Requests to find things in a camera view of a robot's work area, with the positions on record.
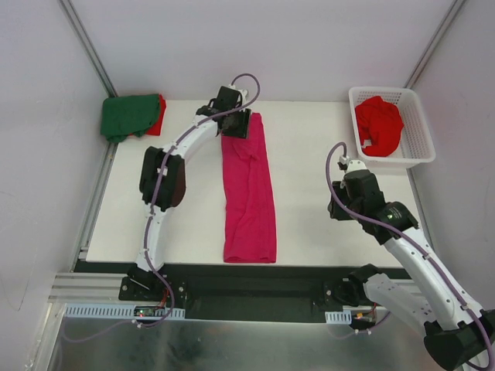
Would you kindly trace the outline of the pink t shirt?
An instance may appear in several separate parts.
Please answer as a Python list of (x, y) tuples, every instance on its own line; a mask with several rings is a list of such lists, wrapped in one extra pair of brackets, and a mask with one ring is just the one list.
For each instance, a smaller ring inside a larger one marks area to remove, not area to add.
[(275, 202), (261, 114), (251, 115), (246, 139), (223, 136), (221, 151), (224, 262), (273, 264), (277, 260)]

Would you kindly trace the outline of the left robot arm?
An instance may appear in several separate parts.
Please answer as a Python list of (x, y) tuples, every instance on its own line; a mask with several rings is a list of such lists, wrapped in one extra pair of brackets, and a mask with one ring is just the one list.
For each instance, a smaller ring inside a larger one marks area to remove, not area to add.
[(146, 149), (139, 191), (145, 207), (143, 243), (128, 278), (137, 292), (149, 301), (166, 290), (157, 273), (165, 263), (160, 238), (173, 210), (186, 193), (186, 163), (209, 140), (219, 135), (245, 139), (251, 109), (248, 92), (233, 84), (222, 86), (217, 96), (200, 107), (193, 122), (175, 141), (161, 148)]

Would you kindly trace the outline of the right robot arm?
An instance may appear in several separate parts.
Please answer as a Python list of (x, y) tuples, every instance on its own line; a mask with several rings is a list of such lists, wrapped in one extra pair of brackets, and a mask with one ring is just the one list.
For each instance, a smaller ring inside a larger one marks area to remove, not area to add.
[(367, 264), (348, 277), (350, 303), (372, 301), (385, 307), (419, 332), (428, 354), (445, 370), (492, 370), (494, 312), (447, 271), (416, 218), (404, 204), (385, 200), (375, 174), (363, 162), (351, 161), (342, 168), (343, 179), (329, 183), (331, 218), (356, 220), (401, 263), (422, 294), (416, 298)]

